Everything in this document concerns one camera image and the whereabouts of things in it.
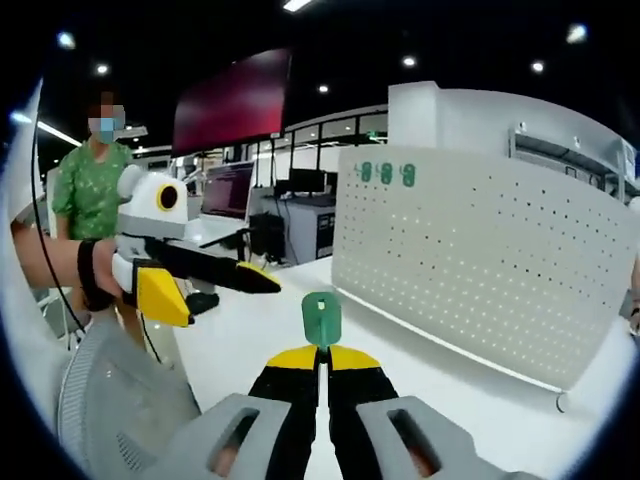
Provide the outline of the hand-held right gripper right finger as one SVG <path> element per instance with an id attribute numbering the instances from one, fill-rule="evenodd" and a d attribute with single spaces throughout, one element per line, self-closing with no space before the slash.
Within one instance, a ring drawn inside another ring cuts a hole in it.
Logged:
<path id="1" fill-rule="evenodd" d="M 377 360 L 329 349 L 329 433 L 345 479 L 531 479 L 480 457 L 473 437 L 415 396 L 400 396 Z"/>

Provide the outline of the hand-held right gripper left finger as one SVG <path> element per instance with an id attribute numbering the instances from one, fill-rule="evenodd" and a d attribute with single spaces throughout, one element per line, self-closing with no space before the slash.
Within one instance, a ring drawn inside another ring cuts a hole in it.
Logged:
<path id="1" fill-rule="evenodd" d="M 171 479 L 302 479 L 316 437 L 320 349 L 272 357 L 245 395 L 231 394 L 181 432 L 192 456 Z"/>

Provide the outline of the person's left hand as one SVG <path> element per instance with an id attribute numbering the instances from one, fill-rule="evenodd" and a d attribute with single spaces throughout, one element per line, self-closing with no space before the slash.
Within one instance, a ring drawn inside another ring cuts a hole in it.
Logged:
<path id="1" fill-rule="evenodd" d="M 119 298 L 122 289 L 117 283 L 112 268 L 112 259 L 116 251 L 114 239 L 102 239 L 94 244 L 92 259 L 96 285 L 103 291 Z"/>

